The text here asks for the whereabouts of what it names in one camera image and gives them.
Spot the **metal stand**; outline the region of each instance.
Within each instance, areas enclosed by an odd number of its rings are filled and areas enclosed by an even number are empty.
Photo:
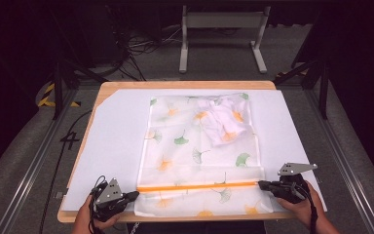
[[[285,73],[281,77],[275,79],[273,83],[275,85],[279,85],[282,82],[294,77],[298,73],[309,69],[306,73],[306,76],[303,78],[301,82],[301,86],[303,89],[311,90],[315,83],[318,81],[318,78],[321,77],[320,80],[320,92],[319,92],[319,100],[318,100],[318,108],[321,113],[321,117],[323,119],[327,119],[326,116],[326,99],[327,99],[327,89],[328,89],[328,72],[329,69],[326,66],[326,62],[320,60],[313,60],[292,69],[291,71]]]
[[[81,71],[88,77],[94,79],[95,81],[98,81],[101,84],[108,81],[71,60],[65,58],[61,59],[54,67],[54,84],[56,91],[56,113],[54,114],[54,120],[57,119],[59,113],[65,106],[65,103],[63,103],[62,81],[65,82],[66,87],[69,90],[76,90],[80,85],[80,82],[77,79],[74,70]]]
[[[269,17],[270,7],[266,7],[264,12],[250,13],[203,13],[192,12],[187,13],[187,7],[183,6],[182,31],[183,42],[181,46],[179,72],[187,72],[188,58],[188,41],[187,28],[206,28],[206,27],[240,27],[240,28],[257,28],[255,41],[250,42],[251,50],[259,67],[260,73],[266,73],[267,68],[260,53],[260,44],[263,33],[266,28],[267,19]]]

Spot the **gray floor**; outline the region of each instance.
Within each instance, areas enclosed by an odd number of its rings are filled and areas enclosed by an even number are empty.
[[[180,43],[177,41],[164,45],[151,54],[135,57],[145,78],[156,80],[273,80],[279,72],[290,69],[290,64],[299,50],[303,39],[308,33],[309,26],[267,28],[261,46],[262,55],[266,62],[268,73],[260,74],[249,48],[248,41],[251,32],[239,30],[233,36],[225,36],[209,30],[197,30],[189,33],[190,51],[188,71],[186,74],[178,73]],[[125,63],[126,68],[134,76],[137,73]],[[129,80],[116,72],[107,77],[110,80]],[[341,166],[338,157],[342,154],[349,169],[352,169],[357,179],[356,184],[363,188],[371,211],[374,213],[374,168],[363,150],[355,131],[353,130],[337,96],[332,89],[328,98],[328,121],[318,118],[318,111],[312,105],[312,97],[318,95],[317,91],[303,91],[295,78],[278,89],[283,91],[289,111],[292,115],[298,134],[305,147],[309,160],[317,163],[319,168],[315,175],[320,181],[320,189],[329,209],[327,215],[342,233],[374,233],[369,227],[366,215],[360,208],[361,201],[355,198],[357,190],[352,188],[349,178],[345,177],[346,168]],[[69,107],[65,112],[60,126],[54,134],[48,154],[36,178],[29,184],[24,203],[19,203],[19,212],[13,215],[13,222],[8,226],[8,233],[39,233],[41,216],[50,188],[50,183],[56,168],[63,142],[71,125],[81,115],[93,108],[99,86],[94,82],[83,82],[76,96],[81,101],[81,107]],[[0,221],[11,200],[17,192],[23,176],[39,151],[41,141],[51,125],[54,109],[40,107],[39,112],[22,129],[6,150],[0,161]],[[81,139],[87,126],[89,115],[85,115],[72,128]],[[337,138],[340,152],[335,152],[324,126],[330,126]],[[43,233],[68,233],[71,224],[57,221],[57,210],[60,199],[54,198],[57,192],[64,192],[66,183],[71,174],[75,157],[80,143],[74,143],[71,149],[68,145],[63,150],[54,188],[45,218]],[[308,233],[297,220],[269,220],[265,222],[266,230],[274,233]],[[119,233],[110,229],[107,233]]]

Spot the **metal frame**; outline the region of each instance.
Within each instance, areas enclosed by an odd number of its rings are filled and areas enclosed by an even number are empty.
[[[266,73],[267,68],[260,53],[260,44],[266,28],[267,19],[269,17],[270,7],[266,7],[264,12],[249,13],[203,13],[203,12],[187,12],[187,7],[183,6],[182,17],[182,46],[180,56],[179,72],[187,72],[188,58],[188,40],[187,28],[206,28],[206,27],[240,27],[240,28],[256,28],[256,40],[250,41],[251,50],[256,59],[260,73]]]
[[[363,186],[354,173],[354,170],[349,165],[345,153],[343,152],[342,147],[339,144],[339,141],[335,136],[329,122],[322,118],[321,111],[316,105],[316,103],[318,103],[318,98],[316,97],[314,91],[305,91],[305,94],[311,108],[315,111],[315,114],[320,122],[320,126],[332,148],[333,159],[335,160],[336,165],[341,172],[349,191],[351,192],[352,198],[363,219],[363,222],[366,225],[368,232],[374,233],[374,212],[366,198]]]
[[[45,134],[44,139],[35,154],[35,157],[33,158],[28,170],[25,173],[25,176],[18,186],[17,192],[15,193],[10,205],[8,206],[8,209],[5,211],[5,214],[0,221],[0,234],[10,233],[11,227],[14,225],[20,209],[22,208],[23,203],[25,202],[26,197],[28,196],[29,191],[32,188],[32,185],[34,184],[35,179],[37,178],[39,171],[45,162],[45,159],[49,152],[49,147],[53,142],[56,131],[62,123],[66,111],[68,110],[68,104],[73,101],[76,93],[77,90],[69,90],[67,92],[63,104],[63,106],[66,106],[66,108],[63,108],[60,111],[57,118],[51,123],[50,127],[48,128],[47,133]]]

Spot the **orange leaf print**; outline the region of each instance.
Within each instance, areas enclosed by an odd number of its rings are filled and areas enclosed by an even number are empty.
[[[221,139],[223,141],[231,141],[234,138],[236,138],[236,136],[237,136],[237,134],[235,132],[232,132],[232,133],[226,132],[226,134]]]
[[[173,116],[173,115],[175,115],[175,113],[177,113],[177,111],[178,111],[178,109],[176,109],[176,108],[169,108],[167,115],[168,116]]]
[[[233,116],[235,117],[237,121],[241,123],[244,121],[242,114],[238,111],[233,111]]]
[[[248,215],[259,214],[259,212],[257,212],[257,209],[255,207],[250,207],[248,205],[244,205],[244,210],[245,210],[245,213]]]
[[[172,199],[171,198],[161,198],[160,202],[157,203],[158,208],[167,208],[171,205]]]
[[[202,111],[202,112],[198,113],[194,118],[202,120],[202,118],[204,118],[206,116],[207,116],[207,112],[206,111]]]
[[[204,210],[202,212],[199,212],[197,216],[214,216],[214,214],[211,211]]]
[[[158,167],[158,170],[163,172],[168,169],[168,167],[171,166],[171,161],[164,161],[162,160],[161,165]]]
[[[154,134],[155,134],[154,131],[149,131],[149,132],[145,135],[145,138],[146,138],[146,139],[151,139],[151,138],[154,137]]]

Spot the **black cable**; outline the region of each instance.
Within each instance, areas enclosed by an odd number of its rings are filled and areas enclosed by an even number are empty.
[[[93,186],[93,190],[91,190],[91,193],[90,193],[90,195],[92,197],[91,197],[91,201],[90,201],[90,204],[89,204],[90,222],[88,223],[88,229],[90,230],[90,233],[92,233],[92,234],[102,234],[103,233],[99,228],[95,227],[95,224],[94,224],[94,200],[95,200],[95,193],[98,191],[98,186],[100,184],[102,184],[104,181],[105,181],[105,175],[100,176],[96,180],[96,183]]]
[[[136,64],[135,58],[134,58],[133,56],[130,56],[130,59],[132,60],[132,62],[134,63],[136,69],[138,70],[138,73],[139,73],[139,76],[141,77],[141,79],[142,79],[143,81],[147,81],[147,80],[144,78],[144,75],[142,75],[141,69],[139,69],[138,65]]]
[[[125,74],[125,75],[127,75],[128,77],[130,77],[132,80],[134,80],[134,81],[140,81],[138,78],[136,78],[136,77],[134,77],[134,76],[132,76],[124,67],[122,67],[122,68],[119,68],[119,70],[123,73],[123,74]]]
[[[127,47],[127,50],[130,51],[130,52],[136,52],[137,54],[133,54],[134,56],[139,56],[139,55],[144,54],[144,53],[145,54],[153,53],[154,51],[156,51],[160,47],[170,44],[172,42],[172,40],[170,40],[170,39],[173,36],[175,36],[179,31],[181,31],[181,27],[178,27],[169,37],[167,37],[167,39],[162,39],[159,44],[157,44],[156,42],[151,41],[151,40],[144,40],[144,41],[141,41],[141,42],[136,41],[137,43],[132,43],[132,45]],[[143,50],[133,49],[132,47],[135,47],[135,46],[143,46]]]
[[[68,130],[68,132],[66,134],[66,137],[68,137],[68,136],[71,135],[71,130],[74,128],[74,126],[77,124],[77,122],[81,118],[83,118],[84,116],[86,116],[87,114],[89,114],[91,112],[92,112],[92,110],[89,110],[89,111],[85,112],[84,114],[82,114],[80,117],[78,117],[75,120],[75,122],[71,125],[71,127],[69,128],[69,130]],[[44,230],[45,217],[47,216],[47,209],[48,209],[48,205],[50,204],[51,194],[53,192],[53,187],[54,187],[54,183],[55,183],[55,180],[56,180],[56,173],[57,173],[57,170],[59,168],[60,160],[62,158],[63,150],[65,149],[65,145],[66,145],[66,140],[63,142],[62,148],[60,150],[60,153],[59,153],[59,156],[58,156],[58,159],[57,159],[57,162],[56,162],[56,168],[54,170],[53,179],[51,180],[51,185],[50,185],[50,189],[48,191],[47,201],[45,202],[45,208],[44,208],[44,211],[42,213],[41,225],[39,227],[39,233],[42,233],[43,230]]]
[[[116,71],[120,68],[120,66],[121,66],[122,64],[123,64],[123,62],[120,61],[120,64],[114,64],[114,66],[113,66],[112,68],[110,68],[110,69],[108,69],[108,70],[105,70],[105,71],[101,71],[101,72],[99,72],[99,73],[96,73],[96,75],[105,78],[105,76],[111,75],[112,73],[116,72]],[[78,76],[78,77],[81,78],[81,79],[92,79],[92,78],[91,78],[90,76],[88,76],[88,75],[82,75],[82,74],[76,74],[76,73],[75,73],[75,75]]]
[[[316,223],[318,220],[318,211],[315,207],[314,201],[312,199],[311,193],[307,192],[302,186],[295,185],[297,188],[299,188],[304,195],[309,199],[309,202],[311,203],[311,234],[316,234]]]

